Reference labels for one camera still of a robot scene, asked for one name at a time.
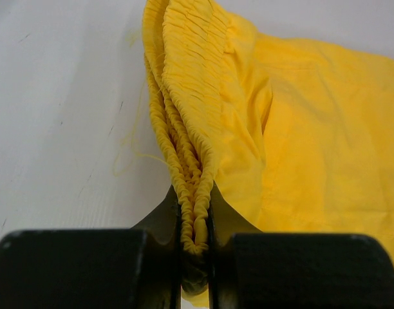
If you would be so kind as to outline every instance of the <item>scratch on surface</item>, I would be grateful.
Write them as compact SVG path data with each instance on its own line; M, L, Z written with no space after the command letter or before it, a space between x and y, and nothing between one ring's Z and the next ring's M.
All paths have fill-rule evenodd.
M1 226L1 232L0 232L0 234L1 234L1 233L3 232L3 230L4 230L4 226L5 226L6 220L7 220L7 218L5 218L4 223L3 223L3 226Z
M133 45L138 41L140 37L141 29L129 30L126 35L126 41L129 43L129 47L133 47Z
M108 136L110 136L111 132L113 132L114 125L111 127L111 130L109 130Z
M82 186L82 188L81 188L81 190L80 190L80 192L79 192L79 195L78 195L78 197L77 197L77 198L80 198L80 196L81 196L81 193L83 192L83 190L84 190L84 189L85 189L85 187L87 186L87 184L88 184L89 180L91 179L91 176L93 176L94 169L95 169L95 167L97 166L97 163L98 163L98 161L97 161L97 162L95 162L95 165L94 165L93 169L91 170L91 174L88 176L88 178L87 178L87 180L86 180L86 183L85 183L85 184Z
M85 188L86 186L84 185L84 187L83 188L81 188L81 190L80 190L80 193L79 193L79 195L78 195L78 197L77 198L80 198L80 195L81 195L81 193L82 193L82 191L84 190L84 188Z
M21 42L23 42L23 41L24 41L24 40L25 40L27 37L29 37L29 36L30 36L30 34L31 34L31 33L27 34L25 37L23 37L21 40L19 40L19 41L18 41L18 43L21 43Z

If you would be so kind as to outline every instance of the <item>loose thread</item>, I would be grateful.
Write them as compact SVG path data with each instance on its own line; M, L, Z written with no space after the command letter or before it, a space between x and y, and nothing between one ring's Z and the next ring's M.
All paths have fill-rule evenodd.
M113 162L113 175L115 177L119 177L123 174L125 174L126 172L128 172L128 170L130 169L130 167L132 166L132 164L134 163L134 159L131 159L130 163L125 166L122 170L118 171L117 170L117 163L120 160L120 155L121 155L121 150L124 146L126 146L129 143L130 146L130 150L131 152L140 158L151 158L154 160L157 160L159 162L162 162L163 164L165 164L166 166L168 166L167 162L164 161L163 159L154 156L152 154L148 154L148 153L141 153L140 151L138 151L135 148L135 133L137 131L137 127L138 127L138 122L140 121L140 116L141 116L141 112L140 112L140 108L141 108L141 103L142 103L142 96L143 96L143 90L144 87L146 85L147 81L145 80L141 86L141 90L140 90L140 96L138 98L138 104L137 104L137 109L136 109L136 116L135 116L135 120L134 120L134 124L133 124L133 128L131 130L131 132L129 132L121 141L120 144L120 149L118 150L118 154L117 157L114 159Z

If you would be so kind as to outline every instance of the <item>gathered fabric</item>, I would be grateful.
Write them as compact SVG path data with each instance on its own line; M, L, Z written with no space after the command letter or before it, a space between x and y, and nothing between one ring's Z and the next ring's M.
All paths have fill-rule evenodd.
M208 250L215 181L265 232L367 234L394 262L394 60L261 34L212 0L148 0L142 38L184 252Z

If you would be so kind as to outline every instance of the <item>white surface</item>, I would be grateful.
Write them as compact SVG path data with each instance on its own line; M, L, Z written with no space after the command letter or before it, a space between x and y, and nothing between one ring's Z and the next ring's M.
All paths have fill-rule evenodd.
M160 156L140 98L144 3L0 0L0 237L130 227L164 197L166 166L131 147L141 99L134 146ZM394 58L393 0L220 3L262 32Z

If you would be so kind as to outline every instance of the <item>yellow garment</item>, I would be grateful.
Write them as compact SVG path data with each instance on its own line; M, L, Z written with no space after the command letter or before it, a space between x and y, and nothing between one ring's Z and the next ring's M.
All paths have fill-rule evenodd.
M211 0L148 0L142 30L185 251L207 250L215 180L263 231L368 234L394 262L393 60L263 35Z

